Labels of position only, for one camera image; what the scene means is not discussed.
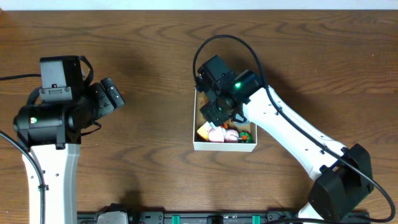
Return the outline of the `pink duck toy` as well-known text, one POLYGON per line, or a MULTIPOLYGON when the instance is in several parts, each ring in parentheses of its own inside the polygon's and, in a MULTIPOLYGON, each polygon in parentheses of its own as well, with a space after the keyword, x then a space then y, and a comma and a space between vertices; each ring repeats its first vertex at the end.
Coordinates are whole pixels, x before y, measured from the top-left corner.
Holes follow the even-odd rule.
POLYGON ((235 129, 226 129, 222 126, 212 128, 208 133, 209 142, 239 143, 239 132, 235 129))

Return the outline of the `colourful puzzle cube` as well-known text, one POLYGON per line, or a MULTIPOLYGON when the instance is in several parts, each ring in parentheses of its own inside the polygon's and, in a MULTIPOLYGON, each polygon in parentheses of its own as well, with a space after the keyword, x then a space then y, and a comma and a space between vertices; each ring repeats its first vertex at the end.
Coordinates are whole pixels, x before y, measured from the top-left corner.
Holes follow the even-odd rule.
POLYGON ((211 126, 210 126, 209 122, 205 122, 202 126, 200 126, 197 129, 197 134, 199 135, 199 137, 201 137, 205 141, 209 141, 208 133, 209 133, 210 129, 211 129, 211 126))

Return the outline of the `yellow grey toy truck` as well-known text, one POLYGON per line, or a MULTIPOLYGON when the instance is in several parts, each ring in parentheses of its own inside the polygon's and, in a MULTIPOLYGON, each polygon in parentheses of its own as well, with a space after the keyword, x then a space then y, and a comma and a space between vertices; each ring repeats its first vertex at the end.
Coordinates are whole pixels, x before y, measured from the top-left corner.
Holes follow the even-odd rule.
POLYGON ((245 122, 238 122, 238 121, 235 121, 234 123, 235 123, 235 125, 237 125, 237 126, 242 126, 242 125, 249 125, 249 124, 250 124, 250 121, 245 121, 245 122))

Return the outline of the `green round spinner toy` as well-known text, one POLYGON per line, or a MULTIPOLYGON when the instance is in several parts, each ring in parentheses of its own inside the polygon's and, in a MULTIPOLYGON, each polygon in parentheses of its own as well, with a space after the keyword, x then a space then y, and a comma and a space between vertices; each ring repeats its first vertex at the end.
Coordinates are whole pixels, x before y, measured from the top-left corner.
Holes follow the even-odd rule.
POLYGON ((240 132, 239 133, 239 142, 240 143, 252 143, 252 136, 247 132, 240 132))

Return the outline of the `brown plush toy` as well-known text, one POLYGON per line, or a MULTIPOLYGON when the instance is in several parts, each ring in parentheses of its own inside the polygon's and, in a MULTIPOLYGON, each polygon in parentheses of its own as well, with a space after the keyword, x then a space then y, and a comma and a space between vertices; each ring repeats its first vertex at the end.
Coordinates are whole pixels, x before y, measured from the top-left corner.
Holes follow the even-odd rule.
POLYGON ((207 96, 199 97, 198 102, 199 102, 199 107, 203 107, 209 102, 209 99, 207 96))

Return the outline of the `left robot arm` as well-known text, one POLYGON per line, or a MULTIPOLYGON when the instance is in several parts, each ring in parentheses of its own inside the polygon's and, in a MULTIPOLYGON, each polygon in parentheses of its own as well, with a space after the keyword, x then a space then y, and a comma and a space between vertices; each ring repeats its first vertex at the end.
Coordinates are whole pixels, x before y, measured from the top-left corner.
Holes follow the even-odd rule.
POLYGON ((84 131, 124 106, 110 78, 93 82, 84 56, 40 59, 42 85, 14 118, 29 187, 30 223, 77 223, 76 174, 84 131))

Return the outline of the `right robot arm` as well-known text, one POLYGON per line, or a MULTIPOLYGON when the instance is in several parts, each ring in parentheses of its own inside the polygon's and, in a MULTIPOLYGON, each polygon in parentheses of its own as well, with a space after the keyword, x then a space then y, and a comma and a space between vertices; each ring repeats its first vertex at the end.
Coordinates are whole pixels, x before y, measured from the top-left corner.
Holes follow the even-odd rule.
POLYGON ((355 144, 348 148, 324 135, 287 106, 264 75, 200 68, 195 81, 198 91, 209 99, 200 112, 211 127, 240 115, 288 150, 314 181, 295 222, 339 223, 348 217, 370 221, 353 213, 374 190, 371 158, 364 147, 355 144))

